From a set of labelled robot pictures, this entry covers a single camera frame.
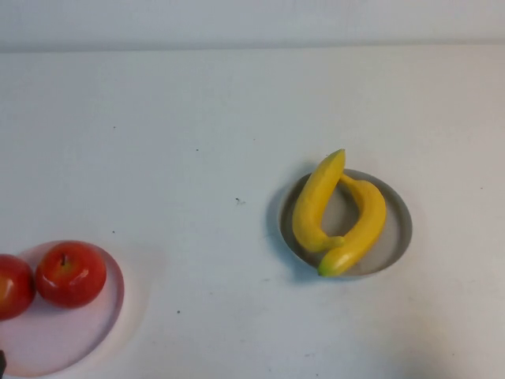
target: white surface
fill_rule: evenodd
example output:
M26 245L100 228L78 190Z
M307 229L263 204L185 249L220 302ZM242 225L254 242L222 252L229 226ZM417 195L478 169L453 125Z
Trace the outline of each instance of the white surface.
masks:
M505 47L1 55L0 250L87 240L125 274L128 318L51 379L503 378L504 63ZM408 253L366 280L320 279L273 234L281 188L341 147L413 217Z
M2 0L0 51L505 39L501 0Z

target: plate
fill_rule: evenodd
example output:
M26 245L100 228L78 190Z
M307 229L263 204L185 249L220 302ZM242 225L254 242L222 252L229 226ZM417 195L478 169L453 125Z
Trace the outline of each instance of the plate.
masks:
M54 241L19 254L35 270ZM107 280L99 296L76 310L64 310L37 295L26 312L0 322L0 350L6 353L6 375L40 377L56 373L79 362L107 336L122 308L125 284L114 258L89 244L103 257Z
M386 224L376 244L355 266L341 275L367 276L391 266L406 252L412 238L412 218L403 199L388 184L364 172L349 169L344 172L351 178L373 183L386 201ZM295 239L291 226L294 205L309 176L307 174L288 190L281 203L279 229L291 251L308 265L317 268L324 253L307 252ZM324 211L322 228L328 235L344 235L357 222L358 216L354 199L343 184L338 184Z

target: white backdrop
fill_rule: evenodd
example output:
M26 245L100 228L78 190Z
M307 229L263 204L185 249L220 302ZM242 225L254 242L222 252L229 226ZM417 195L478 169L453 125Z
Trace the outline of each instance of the white backdrop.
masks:
M502 0L0 0L0 51L501 39Z

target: yellow banana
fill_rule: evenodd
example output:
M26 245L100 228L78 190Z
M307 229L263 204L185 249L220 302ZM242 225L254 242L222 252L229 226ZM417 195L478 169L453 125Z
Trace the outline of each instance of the yellow banana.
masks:
M324 233L321 221L345 164L346 151L343 149L327 156L310 175L294 206L294 237L311 253L319 253L343 244L342 237L329 237Z
M365 180L341 177L349 188L360 212L353 228L344 235L344 243L324 255L318 272L321 276L338 276L355 265L372 248L386 223L386 202L379 189Z

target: white table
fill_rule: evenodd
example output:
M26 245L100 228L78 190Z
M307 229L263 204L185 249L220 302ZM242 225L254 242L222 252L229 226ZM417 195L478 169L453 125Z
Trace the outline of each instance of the white table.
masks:
M0 250L125 272L110 338L50 379L503 378L504 100L499 46L0 55ZM341 147L414 223L344 282L275 230Z

